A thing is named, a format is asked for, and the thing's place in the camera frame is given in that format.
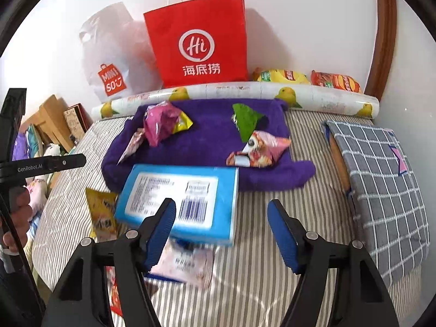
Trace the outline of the person's left hand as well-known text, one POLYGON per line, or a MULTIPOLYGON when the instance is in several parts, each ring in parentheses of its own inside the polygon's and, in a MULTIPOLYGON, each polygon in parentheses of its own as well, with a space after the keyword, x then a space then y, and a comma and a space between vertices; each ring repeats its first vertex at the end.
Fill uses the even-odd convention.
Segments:
POLYGON ((32 208, 29 206, 29 191, 26 187, 11 188, 9 191, 9 201, 12 210, 10 217, 23 247, 27 243, 29 220, 32 219, 32 208))

